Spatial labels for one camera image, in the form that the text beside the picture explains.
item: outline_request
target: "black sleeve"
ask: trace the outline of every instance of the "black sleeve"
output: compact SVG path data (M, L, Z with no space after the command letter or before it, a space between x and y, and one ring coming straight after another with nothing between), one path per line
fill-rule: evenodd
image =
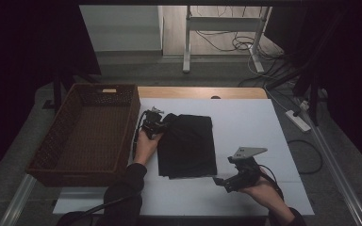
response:
M146 174L146 168L138 163L127 167L123 179L110 186L104 197L104 203L116 201L122 197L136 194L143 189L143 177ZM97 226L135 225L140 215L142 206L142 197L139 195L122 202L115 203L105 209L104 215L99 218Z
M289 209L292 212L292 214L295 216L295 219L288 226L305 226L306 224L304 222L304 218L302 217L302 215L294 208L289 208ZM272 212L269 213L269 221L271 226L280 225L277 218Z

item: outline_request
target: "human hand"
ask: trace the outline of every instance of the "human hand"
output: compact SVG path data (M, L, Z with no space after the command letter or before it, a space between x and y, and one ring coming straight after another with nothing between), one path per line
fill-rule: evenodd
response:
M145 131L140 130L138 133L137 150L135 152L134 163L146 165L152 154L156 151L158 141L163 134L156 135L153 139L146 136Z
M260 177L254 186L241 188L239 192L250 195L257 203L272 211L281 225L288 225L295 219L289 207L264 177Z

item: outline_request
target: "wooden table edge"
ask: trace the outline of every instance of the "wooden table edge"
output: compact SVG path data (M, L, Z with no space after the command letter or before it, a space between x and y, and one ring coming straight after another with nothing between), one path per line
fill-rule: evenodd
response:
M138 87L140 98L268 99L262 88Z

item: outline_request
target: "dark background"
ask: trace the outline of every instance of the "dark background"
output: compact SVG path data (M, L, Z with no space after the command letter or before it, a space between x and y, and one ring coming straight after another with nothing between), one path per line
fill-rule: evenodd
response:
M0 1L0 160L34 104L35 91L69 74L100 74L78 5Z
M314 70L328 94L331 117L362 153L362 1L344 7L346 14ZM316 48L333 13L332 8L274 8L265 35L294 55L291 62L299 67Z

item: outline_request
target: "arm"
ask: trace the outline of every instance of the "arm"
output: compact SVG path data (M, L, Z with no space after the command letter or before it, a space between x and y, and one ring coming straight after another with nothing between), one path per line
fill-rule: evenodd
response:
M156 146L161 135L157 135L150 140L145 132L140 131L137 142L137 150L133 164L127 167L123 179L110 186L104 197L104 203L113 202L121 197L136 194L143 189L143 177L146 174L146 163L156 151ZM139 195L116 203L105 209L104 216L101 217L96 225L135 225L140 215L142 206L142 197Z
M293 208L287 207L272 184L260 177L255 186L245 187L239 192L250 195L257 203L269 209L269 219L273 226L305 225L303 217Z

